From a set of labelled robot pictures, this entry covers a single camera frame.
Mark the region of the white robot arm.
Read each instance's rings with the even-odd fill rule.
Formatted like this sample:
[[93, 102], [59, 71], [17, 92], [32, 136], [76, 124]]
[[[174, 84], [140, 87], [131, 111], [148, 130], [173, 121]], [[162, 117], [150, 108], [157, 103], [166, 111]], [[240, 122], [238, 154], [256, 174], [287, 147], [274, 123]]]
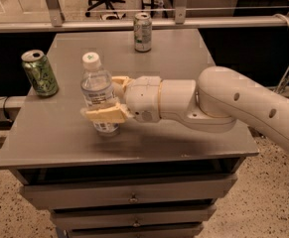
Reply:
[[115, 76], [116, 100], [80, 110], [92, 122], [174, 120], [221, 133], [241, 121], [289, 153], [289, 98], [226, 67], [204, 69], [197, 80]]

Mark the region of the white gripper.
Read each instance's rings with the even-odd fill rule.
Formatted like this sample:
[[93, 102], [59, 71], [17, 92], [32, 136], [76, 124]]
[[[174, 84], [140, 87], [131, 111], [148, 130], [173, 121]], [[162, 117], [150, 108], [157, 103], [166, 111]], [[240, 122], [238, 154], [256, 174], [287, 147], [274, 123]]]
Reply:
[[106, 108], [81, 108], [80, 114], [91, 122], [125, 123], [133, 118], [141, 123], [157, 123], [159, 114], [159, 76], [113, 76], [116, 93], [124, 93], [125, 104], [115, 103]]

